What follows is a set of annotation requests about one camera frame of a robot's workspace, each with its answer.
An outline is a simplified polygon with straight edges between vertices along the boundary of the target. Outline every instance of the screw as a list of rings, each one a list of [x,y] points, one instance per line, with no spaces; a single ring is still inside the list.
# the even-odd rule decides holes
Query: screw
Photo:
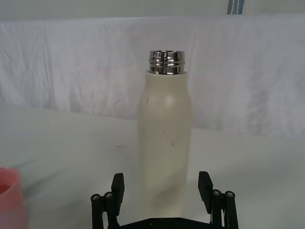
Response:
[[[112,194],[111,193],[107,193],[105,196],[106,196],[106,198],[110,198],[110,197],[112,197]]]
[[[227,192],[227,196],[228,197],[234,197],[234,193],[233,192]]]
[[[218,191],[218,190],[214,190],[213,193],[214,193],[215,196],[219,196],[220,195],[220,191]]]
[[[154,220],[154,219],[151,219],[151,220],[150,220],[150,225],[153,225],[154,222],[155,222],[155,220]]]
[[[99,197],[99,195],[94,195],[93,197],[92,197],[92,200],[98,200],[100,197]]]

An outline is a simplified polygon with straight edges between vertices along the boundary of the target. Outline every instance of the table surface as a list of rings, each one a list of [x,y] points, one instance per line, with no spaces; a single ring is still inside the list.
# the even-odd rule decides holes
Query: table surface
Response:
[[[30,229],[90,229],[93,193],[123,172],[123,225],[140,220],[136,121],[0,104],[0,167],[21,171]],[[236,194],[240,228],[303,228],[305,141],[194,129],[184,217],[208,221],[198,172]]]

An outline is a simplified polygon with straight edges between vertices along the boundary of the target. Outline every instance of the metal bottle threads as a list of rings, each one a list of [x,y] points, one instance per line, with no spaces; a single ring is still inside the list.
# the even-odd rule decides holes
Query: metal bottle threads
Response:
[[[184,73],[184,52],[182,51],[150,51],[150,73],[175,75]]]

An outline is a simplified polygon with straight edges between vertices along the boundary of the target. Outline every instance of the white backdrop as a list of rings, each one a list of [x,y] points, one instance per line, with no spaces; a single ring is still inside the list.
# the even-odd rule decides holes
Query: white backdrop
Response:
[[[135,119],[155,49],[186,52],[196,127],[305,135],[305,15],[0,22],[0,101]]]

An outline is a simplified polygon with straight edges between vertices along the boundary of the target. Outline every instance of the bottle neck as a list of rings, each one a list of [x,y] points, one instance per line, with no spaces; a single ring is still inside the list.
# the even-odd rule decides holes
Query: bottle neck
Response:
[[[186,72],[179,75],[160,75],[146,72],[146,90],[167,90],[176,92],[187,92],[188,75]]]

